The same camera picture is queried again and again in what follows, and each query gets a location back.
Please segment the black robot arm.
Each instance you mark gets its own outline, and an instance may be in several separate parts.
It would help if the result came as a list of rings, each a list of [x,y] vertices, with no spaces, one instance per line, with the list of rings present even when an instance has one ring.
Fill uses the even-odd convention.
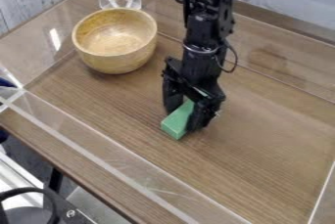
[[[187,36],[184,56],[165,59],[163,101],[173,115],[188,107],[181,130],[196,132],[218,116],[227,95],[219,85],[227,53],[235,48],[228,37],[234,33],[234,0],[176,0],[184,6]]]

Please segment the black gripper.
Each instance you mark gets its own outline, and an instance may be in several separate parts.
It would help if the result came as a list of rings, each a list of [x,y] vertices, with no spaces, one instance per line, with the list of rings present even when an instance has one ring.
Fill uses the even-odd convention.
[[[188,119],[189,132],[205,128],[218,116],[226,93],[219,85],[224,71],[227,45],[213,47],[184,45],[184,56],[179,60],[168,57],[163,71],[163,100],[167,113],[171,114],[189,97],[193,110]]]

